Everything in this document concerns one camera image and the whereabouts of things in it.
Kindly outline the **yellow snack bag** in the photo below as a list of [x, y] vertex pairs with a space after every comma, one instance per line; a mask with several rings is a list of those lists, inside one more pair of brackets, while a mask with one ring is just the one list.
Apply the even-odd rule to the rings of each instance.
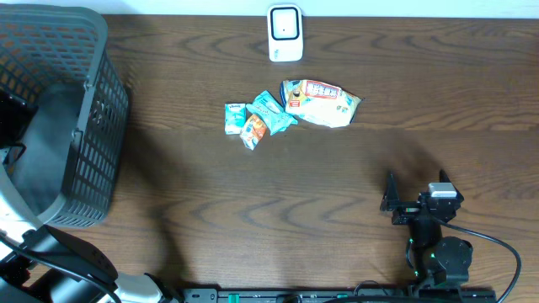
[[283, 81], [280, 97], [286, 113], [329, 128], [349, 125], [363, 101], [341, 87], [309, 79]]

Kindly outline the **teal wet wipes pack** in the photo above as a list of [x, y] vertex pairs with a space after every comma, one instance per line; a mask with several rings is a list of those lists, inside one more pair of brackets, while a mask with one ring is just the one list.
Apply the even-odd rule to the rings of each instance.
[[286, 113], [268, 91], [259, 94], [251, 104], [246, 105], [246, 108], [251, 114], [256, 114], [262, 119], [272, 136], [285, 131], [291, 125], [298, 124], [298, 121], [291, 114]]

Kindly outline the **orange snack packet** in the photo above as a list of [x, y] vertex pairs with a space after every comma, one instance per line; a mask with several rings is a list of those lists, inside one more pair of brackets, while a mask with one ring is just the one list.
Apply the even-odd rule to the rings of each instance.
[[252, 114], [245, 122], [240, 138], [243, 144], [252, 151], [262, 140], [266, 130], [267, 126], [264, 121], [258, 115]]

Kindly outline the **teal tissue pack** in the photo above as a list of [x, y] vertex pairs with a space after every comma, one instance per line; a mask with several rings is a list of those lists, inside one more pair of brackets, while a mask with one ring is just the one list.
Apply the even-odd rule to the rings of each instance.
[[246, 104], [225, 104], [225, 124], [226, 135], [238, 135], [246, 120]]

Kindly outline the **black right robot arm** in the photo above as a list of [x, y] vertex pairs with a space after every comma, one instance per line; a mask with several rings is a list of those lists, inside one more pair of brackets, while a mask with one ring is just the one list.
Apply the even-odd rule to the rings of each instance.
[[387, 188], [380, 209], [392, 213], [393, 225], [407, 226], [410, 233], [405, 258], [414, 270], [416, 282], [410, 292], [435, 289], [458, 290], [469, 279], [473, 248], [470, 242], [458, 237], [445, 237], [441, 226], [456, 216], [464, 200], [441, 170], [439, 180], [428, 185], [414, 201], [403, 201], [398, 194], [392, 174], [387, 177]]

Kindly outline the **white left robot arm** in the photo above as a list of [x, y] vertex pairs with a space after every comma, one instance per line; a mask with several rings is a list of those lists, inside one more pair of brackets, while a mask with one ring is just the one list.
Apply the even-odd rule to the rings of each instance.
[[33, 214], [1, 172], [3, 302], [401, 302], [369, 280], [353, 290], [175, 290], [151, 274], [118, 272], [94, 245]]

